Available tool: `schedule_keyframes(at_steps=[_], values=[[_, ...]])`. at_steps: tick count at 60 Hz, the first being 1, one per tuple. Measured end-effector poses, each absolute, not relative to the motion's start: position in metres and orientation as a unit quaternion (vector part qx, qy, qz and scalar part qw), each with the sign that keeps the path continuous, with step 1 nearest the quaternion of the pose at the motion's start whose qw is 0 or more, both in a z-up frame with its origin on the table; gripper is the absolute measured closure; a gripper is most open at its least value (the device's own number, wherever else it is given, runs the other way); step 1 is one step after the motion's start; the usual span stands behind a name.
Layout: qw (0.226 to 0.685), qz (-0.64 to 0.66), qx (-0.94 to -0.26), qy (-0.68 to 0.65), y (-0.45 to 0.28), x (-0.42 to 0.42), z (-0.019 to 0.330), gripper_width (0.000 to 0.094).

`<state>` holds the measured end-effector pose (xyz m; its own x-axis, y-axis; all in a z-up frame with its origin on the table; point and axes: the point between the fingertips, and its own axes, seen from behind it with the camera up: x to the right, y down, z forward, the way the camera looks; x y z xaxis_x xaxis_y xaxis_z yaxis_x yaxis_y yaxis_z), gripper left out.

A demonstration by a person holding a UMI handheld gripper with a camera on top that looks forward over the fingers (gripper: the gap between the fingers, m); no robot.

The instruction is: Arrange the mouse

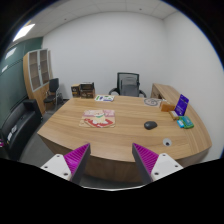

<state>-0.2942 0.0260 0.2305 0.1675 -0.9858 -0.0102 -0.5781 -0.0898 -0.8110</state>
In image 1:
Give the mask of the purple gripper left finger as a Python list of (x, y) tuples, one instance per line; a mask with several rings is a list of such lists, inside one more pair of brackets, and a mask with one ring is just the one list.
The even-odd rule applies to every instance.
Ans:
[(75, 150), (72, 150), (64, 156), (72, 174), (71, 182), (77, 185), (80, 184), (90, 153), (90, 144), (87, 143)]

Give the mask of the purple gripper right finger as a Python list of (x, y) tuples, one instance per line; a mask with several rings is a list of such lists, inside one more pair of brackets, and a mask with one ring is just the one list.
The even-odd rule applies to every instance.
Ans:
[(151, 183), (151, 172), (159, 155), (137, 143), (132, 144), (132, 154), (135, 159), (143, 184), (147, 185)]

